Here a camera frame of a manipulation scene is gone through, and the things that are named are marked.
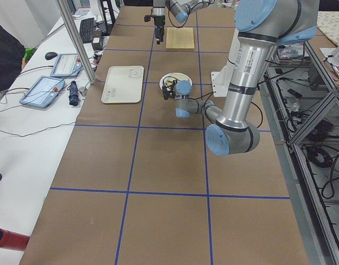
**brown paper mat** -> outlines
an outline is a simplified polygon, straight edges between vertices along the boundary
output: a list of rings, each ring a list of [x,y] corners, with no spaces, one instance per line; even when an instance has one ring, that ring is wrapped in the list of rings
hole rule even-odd
[[[271,133],[253,152],[216,157],[204,143],[209,123],[176,118],[162,98],[158,83],[170,72],[192,79],[194,97],[211,91],[233,10],[190,16],[192,52],[153,44],[149,12],[122,8],[21,265],[307,264]],[[124,65],[145,68],[141,102],[101,103],[108,68]],[[258,93],[253,101],[262,107]],[[257,125],[258,109],[247,118]]]

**green object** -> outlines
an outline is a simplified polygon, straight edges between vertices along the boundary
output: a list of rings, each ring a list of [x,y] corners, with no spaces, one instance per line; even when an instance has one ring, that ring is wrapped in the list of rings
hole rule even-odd
[[[25,55],[24,55],[24,58],[25,58],[26,62],[31,59],[31,57],[32,57],[34,52],[35,52],[35,48],[28,48],[28,49],[26,49],[26,52],[25,52]]]

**computer mouse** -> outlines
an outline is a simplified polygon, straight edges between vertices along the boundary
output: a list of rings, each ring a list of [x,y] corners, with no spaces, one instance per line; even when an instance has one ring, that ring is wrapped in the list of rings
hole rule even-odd
[[[50,51],[50,52],[47,52],[44,57],[46,58],[46,60],[51,60],[56,56],[58,56],[56,52]]]

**white tray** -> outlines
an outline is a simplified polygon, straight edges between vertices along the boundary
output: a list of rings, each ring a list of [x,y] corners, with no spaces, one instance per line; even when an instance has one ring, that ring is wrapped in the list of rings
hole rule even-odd
[[[141,100],[142,66],[112,66],[108,69],[101,101],[112,103],[137,103]]]

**blue joint cap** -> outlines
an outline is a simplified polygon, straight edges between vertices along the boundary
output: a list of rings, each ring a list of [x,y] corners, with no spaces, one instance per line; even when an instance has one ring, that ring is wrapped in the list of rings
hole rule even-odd
[[[205,140],[210,151],[218,156],[227,156],[230,153],[230,145],[225,133],[216,124],[211,124],[205,132]]]
[[[255,29],[266,20],[277,0],[246,0],[240,2],[235,13],[236,28],[247,32]]]
[[[180,12],[176,15],[176,20],[179,22],[179,23],[183,23],[185,22],[186,20],[188,19],[188,14],[187,12]]]
[[[187,112],[184,109],[176,108],[176,116],[177,116],[177,118],[189,118],[190,117],[190,113]]]
[[[298,33],[288,35],[278,40],[277,45],[284,45],[284,44],[294,44],[294,43],[301,43],[303,41],[307,41],[312,39],[317,31],[317,26],[313,26],[309,29],[305,29]]]
[[[178,92],[179,94],[183,96],[189,95],[191,91],[192,91],[192,85],[187,80],[179,81],[176,84],[176,92]]]

